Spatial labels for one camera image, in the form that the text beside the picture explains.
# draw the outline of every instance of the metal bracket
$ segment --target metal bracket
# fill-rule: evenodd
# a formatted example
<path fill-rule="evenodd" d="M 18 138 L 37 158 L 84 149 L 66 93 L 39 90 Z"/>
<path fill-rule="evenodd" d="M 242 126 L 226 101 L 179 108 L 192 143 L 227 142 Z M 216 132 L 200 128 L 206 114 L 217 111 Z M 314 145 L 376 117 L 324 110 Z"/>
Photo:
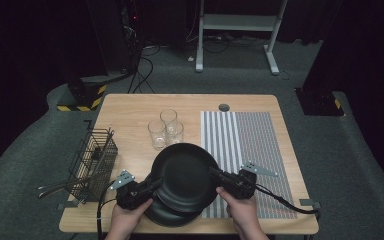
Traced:
<path fill-rule="evenodd" d="M 279 174 L 277 174 L 277 172 L 269 171 L 263 167 L 255 165 L 252 162 L 248 162 L 247 164 L 242 165 L 241 168 L 243 170 L 246 170 L 248 172 L 252 172 L 255 174 L 267 175 L 267 176 L 272 176 L 272 177 L 277 177 L 279 175 Z"/>
<path fill-rule="evenodd" d="M 114 181 L 114 183 L 110 186 L 111 190 L 117 190 L 118 188 L 128 184 L 135 180 L 135 176 L 130 174 L 126 169 L 123 169 L 120 176 Z"/>

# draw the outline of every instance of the gray striped mat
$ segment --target gray striped mat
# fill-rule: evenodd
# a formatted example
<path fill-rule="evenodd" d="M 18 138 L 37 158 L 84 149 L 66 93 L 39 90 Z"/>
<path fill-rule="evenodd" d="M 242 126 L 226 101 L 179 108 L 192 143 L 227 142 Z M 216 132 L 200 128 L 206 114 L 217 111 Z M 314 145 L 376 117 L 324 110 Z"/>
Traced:
<path fill-rule="evenodd" d="M 217 161 L 219 167 L 238 173 L 251 161 L 278 177 L 258 175 L 257 183 L 292 202 L 276 135 L 268 112 L 201 112 L 201 147 Z M 272 197 L 256 191 L 259 218 L 293 219 L 297 214 Z M 226 202 L 217 196 L 202 212 L 204 218 L 228 218 Z"/>

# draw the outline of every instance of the tabletop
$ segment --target tabletop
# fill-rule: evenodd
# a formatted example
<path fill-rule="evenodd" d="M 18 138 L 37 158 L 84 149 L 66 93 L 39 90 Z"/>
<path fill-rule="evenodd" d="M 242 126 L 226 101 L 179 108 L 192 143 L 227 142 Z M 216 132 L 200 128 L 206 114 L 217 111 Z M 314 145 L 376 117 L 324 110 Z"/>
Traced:
<path fill-rule="evenodd" d="M 227 104 L 230 112 L 269 112 L 278 141 L 279 151 L 292 194 L 292 204 L 302 209 L 300 199 L 309 199 L 307 189 L 292 147 L 279 103 L 272 95 L 231 94 L 108 94 L 95 123 L 95 129 L 111 127 L 119 151 L 114 163 L 111 180 L 123 169 L 141 182 L 150 173 L 159 151 L 151 145 L 147 125 L 158 119 L 164 109 L 174 109 L 184 125 L 184 142 L 201 145 L 201 112 L 220 111 L 220 104 Z M 108 191 L 106 199 L 115 198 L 115 191 Z M 108 231 L 111 211 L 115 201 L 102 209 L 102 229 Z M 64 232 L 96 232 L 96 202 L 66 208 L 60 221 Z M 261 218 L 260 225 L 266 234 L 315 234 L 318 223 L 314 215 L 297 214 L 296 219 Z M 136 233 L 230 234 L 235 233 L 232 219 L 203 218 L 202 216 L 182 227 L 163 227 L 146 216 L 135 229 Z"/>

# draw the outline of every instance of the wire basket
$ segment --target wire basket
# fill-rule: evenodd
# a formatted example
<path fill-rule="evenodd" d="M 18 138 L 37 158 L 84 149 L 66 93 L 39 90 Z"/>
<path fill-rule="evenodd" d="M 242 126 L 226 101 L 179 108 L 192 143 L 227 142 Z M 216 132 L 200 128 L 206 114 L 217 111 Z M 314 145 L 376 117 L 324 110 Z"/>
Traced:
<path fill-rule="evenodd" d="M 94 129 L 81 140 L 71 162 L 69 180 L 88 179 L 65 189 L 82 203 L 98 202 L 111 177 L 118 154 L 111 129 Z"/>

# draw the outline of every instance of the human hand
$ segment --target human hand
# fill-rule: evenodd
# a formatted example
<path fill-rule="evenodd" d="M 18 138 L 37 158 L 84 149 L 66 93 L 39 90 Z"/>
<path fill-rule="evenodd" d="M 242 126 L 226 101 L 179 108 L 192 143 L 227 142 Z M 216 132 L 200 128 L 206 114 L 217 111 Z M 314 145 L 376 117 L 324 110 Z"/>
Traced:
<path fill-rule="evenodd" d="M 141 204 L 134 210 L 123 209 L 117 204 L 114 205 L 111 217 L 111 226 L 106 240 L 126 240 L 141 220 L 142 214 L 152 204 L 152 199 Z"/>
<path fill-rule="evenodd" d="M 255 196 L 250 199 L 238 200 L 222 187 L 217 187 L 216 191 L 227 202 L 226 211 L 233 218 L 233 226 L 242 240 L 268 240 L 258 222 Z"/>

